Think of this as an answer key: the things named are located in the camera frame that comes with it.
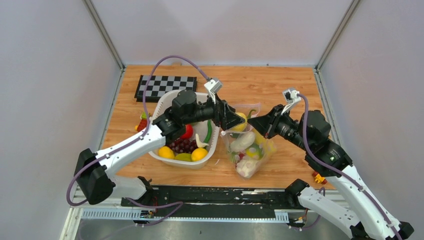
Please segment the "orange carrot toy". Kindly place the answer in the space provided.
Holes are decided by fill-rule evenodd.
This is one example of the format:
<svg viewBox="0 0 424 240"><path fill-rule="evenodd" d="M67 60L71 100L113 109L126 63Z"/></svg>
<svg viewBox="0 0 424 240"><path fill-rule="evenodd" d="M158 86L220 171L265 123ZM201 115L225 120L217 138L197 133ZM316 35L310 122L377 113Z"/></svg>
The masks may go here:
<svg viewBox="0 0 424 240"><path fill-rule="evenodd" d="M257 111L256 109L251 109L251 110L248 112L248 115L247 115L247 117L246 117L246 118L247 118L247 119L250 119L256 111Z"/></svg>

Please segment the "small lego toy left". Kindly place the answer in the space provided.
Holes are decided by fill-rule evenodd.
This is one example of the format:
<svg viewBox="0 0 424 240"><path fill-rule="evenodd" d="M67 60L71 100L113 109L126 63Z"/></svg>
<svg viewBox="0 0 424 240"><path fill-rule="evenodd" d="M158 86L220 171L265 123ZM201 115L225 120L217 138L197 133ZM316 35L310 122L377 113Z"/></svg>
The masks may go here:
<svg viewBox="0 0 424 240"><path fill-rule="evenodd" d="M139 118L140 120L149 120L150 117L151 117L150 113L142 112Z"/></svg>

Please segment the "white plastic basket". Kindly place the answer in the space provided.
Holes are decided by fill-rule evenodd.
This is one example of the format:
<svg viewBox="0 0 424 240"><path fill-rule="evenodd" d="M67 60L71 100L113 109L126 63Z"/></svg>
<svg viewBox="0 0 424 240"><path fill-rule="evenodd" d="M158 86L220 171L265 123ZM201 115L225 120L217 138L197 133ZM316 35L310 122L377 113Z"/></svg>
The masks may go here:
<svg viewBox="0 0 424 240"><path fill-rule="evenodd" d="M172 101L175 97L177 97L179 90L171 90L165 93L157 103L157 106L150 117L150 120L156 119L159 115L163 114L165 110L172 106ZM174 158L162 157L159 152L160 149L157 148L153 151L150 151L148 154L171 166L180 167L180 168L188 168L188 169L200 169L204 167L207 161L213 156L217 145L218 145L218 137L220 128L215 126L215 124L210 120L205 120L197 123L193 123L192 125L192 136L188 139L189 143L193 147L197 147L196 136L199 137L199 140L203 143L207 143L205 146L205 150L201 151L200 154L197 154L200 159L192 161L192 152L186 151L183 153L174 152Z"/></svg>

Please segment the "white eggplant toy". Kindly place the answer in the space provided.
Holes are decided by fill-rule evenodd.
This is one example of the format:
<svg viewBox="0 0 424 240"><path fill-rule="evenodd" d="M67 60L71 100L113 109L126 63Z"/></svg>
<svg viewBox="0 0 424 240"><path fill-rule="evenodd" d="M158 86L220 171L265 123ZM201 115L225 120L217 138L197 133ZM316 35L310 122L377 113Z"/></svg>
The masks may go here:
<svg viewBox="0 0 424 240"><path fill-rule="evenodd" d="M254 132L249 131L241 134L235 141L233 141L229 147L232 152L241 152L248 149L256 139Z"/></svg>

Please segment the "white garlic toy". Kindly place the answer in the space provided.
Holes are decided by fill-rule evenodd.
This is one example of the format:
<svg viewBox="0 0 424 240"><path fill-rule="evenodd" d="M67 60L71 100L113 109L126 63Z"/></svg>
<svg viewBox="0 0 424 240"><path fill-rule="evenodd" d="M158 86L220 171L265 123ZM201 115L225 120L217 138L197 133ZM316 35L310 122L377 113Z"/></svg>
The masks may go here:
<svg viewBox="0 0 424 240"><path fill-rule="evenodd" d="M208 147L208 146L209 146L209 144L208 144L208 143L206 143L206 142L202 142L202 141L200 140L200 137L199 137L199 134L198 134L198 133L196 133L196 134L195 134L195 142L196 142L196 146L197 146L198 148L205 148L205 147Z"/></svg>

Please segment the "black white checkerboard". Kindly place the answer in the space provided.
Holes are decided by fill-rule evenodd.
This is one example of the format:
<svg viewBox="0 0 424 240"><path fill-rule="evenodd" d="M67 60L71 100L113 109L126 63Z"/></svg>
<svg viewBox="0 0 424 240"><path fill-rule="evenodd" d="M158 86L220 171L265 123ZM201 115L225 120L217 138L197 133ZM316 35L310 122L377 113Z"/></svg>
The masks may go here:
<svg viewBox="0 0 424 240"><path fill-rule="evenodd" d="M157 76L153 75L147 84L149 75L141 75L135 90L137 102L157 103L166 93L173 90L197 90L195 76Z"/></svg>

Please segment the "purple grapes toy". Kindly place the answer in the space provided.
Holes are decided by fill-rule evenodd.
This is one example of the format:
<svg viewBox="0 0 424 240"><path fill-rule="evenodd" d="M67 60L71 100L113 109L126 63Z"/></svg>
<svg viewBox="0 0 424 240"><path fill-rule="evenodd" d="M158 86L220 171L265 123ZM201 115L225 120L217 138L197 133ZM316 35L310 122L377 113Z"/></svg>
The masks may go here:
<svg viewBox="0 0 424 240"><path fill-rule="evenodd" d="M195 140L178 138L167 145L175 154L191 154L198 148Z"/></svg>

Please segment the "green chili pepper toy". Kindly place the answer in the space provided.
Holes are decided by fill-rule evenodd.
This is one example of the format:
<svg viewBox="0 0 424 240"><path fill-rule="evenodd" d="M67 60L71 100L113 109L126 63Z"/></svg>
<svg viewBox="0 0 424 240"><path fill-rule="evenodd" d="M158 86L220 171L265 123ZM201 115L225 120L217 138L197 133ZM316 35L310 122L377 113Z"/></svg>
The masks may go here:
<svg viewBox="0 0 424 240"><path fill-rule="evenodd" d="M206 136L205 136L205 138L203 140L203 142L205 144L208 144L209 143L209 141L211 139L211 136L212 136L212 132L213 132L212 121L211 120L208 120L207 121L207 133L206 133Z"/></svg>

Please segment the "green yellow mango toy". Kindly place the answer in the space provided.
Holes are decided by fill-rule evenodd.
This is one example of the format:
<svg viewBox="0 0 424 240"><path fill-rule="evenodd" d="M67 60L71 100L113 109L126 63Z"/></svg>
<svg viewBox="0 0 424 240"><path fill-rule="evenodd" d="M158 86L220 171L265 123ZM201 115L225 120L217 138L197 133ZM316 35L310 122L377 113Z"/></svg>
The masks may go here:
<svg viewBox="0 0 424 240"><path fill-rule="evenodd" d="M174 157L177 161L191 162L192 155L190 153L179 153Z"/></svg>

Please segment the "yellow napa cabbage toy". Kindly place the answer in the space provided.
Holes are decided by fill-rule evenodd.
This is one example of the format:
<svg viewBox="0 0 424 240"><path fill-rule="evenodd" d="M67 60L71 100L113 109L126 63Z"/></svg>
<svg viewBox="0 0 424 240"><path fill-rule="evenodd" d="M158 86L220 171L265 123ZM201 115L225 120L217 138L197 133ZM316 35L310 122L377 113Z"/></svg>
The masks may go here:
<svg viewBox="0 0 424 240"><path fill-rule="evenodd" d="M266 139L256 130L254 143L243 151L233 152L235 170L244 179L250 179L277 151L275 143Z"/></svg>

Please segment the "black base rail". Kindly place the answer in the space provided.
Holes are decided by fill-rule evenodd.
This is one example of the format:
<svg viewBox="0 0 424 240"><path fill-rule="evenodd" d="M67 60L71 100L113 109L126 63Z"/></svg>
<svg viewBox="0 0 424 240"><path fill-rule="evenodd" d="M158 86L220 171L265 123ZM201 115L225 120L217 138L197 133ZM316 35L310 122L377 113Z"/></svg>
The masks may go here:
<svg viewBox="0 0 424 240"><path fill-rule="evenodd" d="M305 208L284 189L156 185L141 204L162 206L183 202L173 217L270 219L276 210Z"/></svg>

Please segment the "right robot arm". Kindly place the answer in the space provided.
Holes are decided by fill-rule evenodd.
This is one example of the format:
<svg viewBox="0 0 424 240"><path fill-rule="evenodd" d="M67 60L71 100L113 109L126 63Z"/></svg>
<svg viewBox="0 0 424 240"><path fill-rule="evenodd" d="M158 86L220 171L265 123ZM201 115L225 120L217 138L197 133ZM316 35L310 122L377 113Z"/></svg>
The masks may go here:
<svg viewBox="0 0 424 240"><path fill-rule="evenodd" d="M348 203L344 208L296 179L286 188L286 204L292 209L310 209L342 230L352 240L406 240L414 228L393 217L376 200L360 177L352 159L330 138L331 125L319 110L310 110L297 121L275 106L268 114L248 119L248 123L266 139L281 136L305 150L306 137L311 152L308 165L331 183Z"/></svg>

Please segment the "yellow pear toy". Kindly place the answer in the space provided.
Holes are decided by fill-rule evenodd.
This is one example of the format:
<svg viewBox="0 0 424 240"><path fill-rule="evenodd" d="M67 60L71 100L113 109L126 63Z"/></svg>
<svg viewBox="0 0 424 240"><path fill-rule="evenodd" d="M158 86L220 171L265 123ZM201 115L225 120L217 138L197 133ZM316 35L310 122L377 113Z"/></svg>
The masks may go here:
<svg viewBox="0 0 424 240"><path fill-rule="evenodd" d="M247 127L247 124L248 124L247 123L247 116L242 112L237 112L236 114L239 117L243 118L244 122L234 126L233 128L231 128L231 130L234 131L234 132L243 132L245 130L245 128Z"/></svg>

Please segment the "clear zip top bag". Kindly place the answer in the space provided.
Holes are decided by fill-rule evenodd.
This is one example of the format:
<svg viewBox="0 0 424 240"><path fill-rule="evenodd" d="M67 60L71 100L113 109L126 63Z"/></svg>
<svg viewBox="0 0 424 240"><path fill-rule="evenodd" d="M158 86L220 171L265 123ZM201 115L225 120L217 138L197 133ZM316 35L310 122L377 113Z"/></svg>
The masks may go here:
<svg viewBox="0 0 424 240"><path fill-rule="evenodd" d="M277 152L275 143L247 122L222 130L220 137L235 172L243 179L250 179Z"/></svg>

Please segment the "yellow lemon toy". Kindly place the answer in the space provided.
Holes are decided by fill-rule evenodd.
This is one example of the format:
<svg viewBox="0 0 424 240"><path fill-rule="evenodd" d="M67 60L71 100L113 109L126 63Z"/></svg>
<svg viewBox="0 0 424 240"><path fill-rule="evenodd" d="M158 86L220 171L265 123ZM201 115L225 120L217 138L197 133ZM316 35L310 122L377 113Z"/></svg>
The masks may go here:
<svg viewBox="0 0 424 240"><path fill-rule="evenodd" d="M165 159L171 159L173 160L175 158L174 151L169 148L168 146L163 146L157 151L157 155L161 158Z"/></svg>
<svg viewBox="0 0 424 240"><path fill-rule="evenodd" d="M190 156L192 162L198 162L203 160L207 155L208 151L205 148L196 148Z"/></svg>

